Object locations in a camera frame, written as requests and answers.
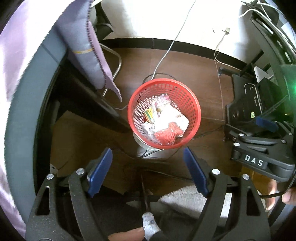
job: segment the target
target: trash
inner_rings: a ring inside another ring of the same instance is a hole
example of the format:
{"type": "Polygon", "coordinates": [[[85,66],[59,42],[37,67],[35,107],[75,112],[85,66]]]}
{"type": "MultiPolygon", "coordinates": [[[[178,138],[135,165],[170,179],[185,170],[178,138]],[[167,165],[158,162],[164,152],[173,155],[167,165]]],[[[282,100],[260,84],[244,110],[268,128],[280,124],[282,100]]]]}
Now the trash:
{"type": "Polygon", "coordinates": [[[189,120],[176,108],[168,94],[152,100],[151,107],[144,111],[147,122],[142,125],[148,139],[161,145],[173,145],[176,138],[183,137],[189,120]]]}

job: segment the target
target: fingernail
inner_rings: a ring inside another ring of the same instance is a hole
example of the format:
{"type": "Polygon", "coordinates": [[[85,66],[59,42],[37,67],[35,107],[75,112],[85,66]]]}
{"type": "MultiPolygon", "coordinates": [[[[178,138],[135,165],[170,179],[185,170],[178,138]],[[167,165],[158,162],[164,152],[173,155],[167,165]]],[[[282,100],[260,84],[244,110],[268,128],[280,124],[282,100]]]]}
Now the fingernail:
{"type": "Polygon", "coordinates": [[[284,203],[287,203],[288,201],[290,201],[290,198],[291,198],[291,191],[287,191],[286,193],[284,193],[281,197],[281,200],[284,202],[284,203]]]}
{"type": "Polygon", "coordinates": [[[137,232],[141,232],[141,231],[143,231],[144,230],[144,228],[143,227],[140,227],[140,228],[137,228],[137,229],[132,229],[132,230],[130,230],[130,231],[128,231],[129,233],[137,233],[137,232]]]}

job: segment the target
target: red plastic bag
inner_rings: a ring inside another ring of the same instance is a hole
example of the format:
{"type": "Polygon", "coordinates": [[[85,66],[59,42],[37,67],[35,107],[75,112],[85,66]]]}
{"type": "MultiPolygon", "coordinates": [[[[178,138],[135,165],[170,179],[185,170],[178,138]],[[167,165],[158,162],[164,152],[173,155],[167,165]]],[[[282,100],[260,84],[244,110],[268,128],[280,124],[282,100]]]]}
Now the red plastic bag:
{"type": "Polygon", "coordinates": [[[180,127],[175,122],[170,122],[167,129],[156,132],[154,136],[162,145],[173,145],[175,143],[176,136],[182,134],[183,131],[180,127]]]}

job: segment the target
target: black baseboard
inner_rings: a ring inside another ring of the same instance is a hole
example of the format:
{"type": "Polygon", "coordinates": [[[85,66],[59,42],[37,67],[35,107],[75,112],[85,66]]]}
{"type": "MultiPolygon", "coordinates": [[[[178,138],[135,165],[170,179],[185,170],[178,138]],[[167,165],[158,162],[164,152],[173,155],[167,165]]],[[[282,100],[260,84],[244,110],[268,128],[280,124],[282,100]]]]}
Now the black baseboard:
{"type": "MultiPolygon", "coordinates": [[[[118,38],[118,39],[105,39],[102,44],[109,48],[148,48],[148,49],[162,49],[167,50],[172,41],[167,39],[152,39],[152,38],[118,38]]],[[[205,58],[214,59],[214,50],[206,47],[175,41],[172,51],[189,53],[198,55],[205,58]]],[[[246,63],[231,57],[227,54],[219,53],[219,61],[229,64],[238,69],[243,69],[246,63]]]]}

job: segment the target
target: red plastic basket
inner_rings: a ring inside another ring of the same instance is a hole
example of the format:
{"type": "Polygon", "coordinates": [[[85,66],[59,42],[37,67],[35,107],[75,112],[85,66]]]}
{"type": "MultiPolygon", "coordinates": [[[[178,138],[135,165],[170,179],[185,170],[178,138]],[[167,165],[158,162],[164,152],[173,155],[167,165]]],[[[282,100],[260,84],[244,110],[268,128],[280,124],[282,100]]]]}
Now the red plastic basket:
{"type": "Polygon", "coordinates": [[[201,120],[200,104],[194,93],[184,84],[171,79],[154,79],[141,85],[133,93],[128,103],[128,122],[133,132],[145,144],[158,149],[173,149],[185,145],[196,134],[201,120]],[[160,145],[146,138],[142,130],[144,111],[151,107],[152,98],[167,93],[170,99],[178,105],[177,110],[189,120],[189,125],[183,138],[176,138],[173,145],[160,145]]]}

